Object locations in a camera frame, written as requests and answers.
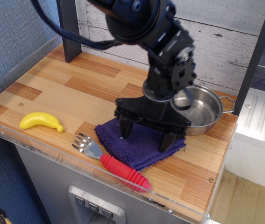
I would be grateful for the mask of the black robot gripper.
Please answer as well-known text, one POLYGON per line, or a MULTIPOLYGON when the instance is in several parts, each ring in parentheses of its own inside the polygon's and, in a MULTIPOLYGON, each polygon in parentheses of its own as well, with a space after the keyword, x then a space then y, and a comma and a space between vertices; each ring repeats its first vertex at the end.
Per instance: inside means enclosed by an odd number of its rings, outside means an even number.
POLYGON ((176 140, 184 138, 191 122, 171 106, 173 98, 162 101, 149 96, 117 98, 115 116, 119 120, 121 137, 128 140, 134 123, 163 131, 160 152, 166 152, 176 140))

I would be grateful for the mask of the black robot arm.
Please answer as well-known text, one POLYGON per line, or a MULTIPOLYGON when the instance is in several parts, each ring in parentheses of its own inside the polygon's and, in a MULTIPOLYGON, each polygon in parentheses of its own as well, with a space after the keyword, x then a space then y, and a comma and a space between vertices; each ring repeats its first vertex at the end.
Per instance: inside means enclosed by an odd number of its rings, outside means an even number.
POLYGON ((193 40, 175 19, 168 0, 94 0, 119 44, 139 45, 148 52, 150 69, 143 96, 116 99, 121 136, 128 139, 135 123, 162 131, 159 151, 186 135, 190 121, 171 105, 174 96, 196 78, 193 40))

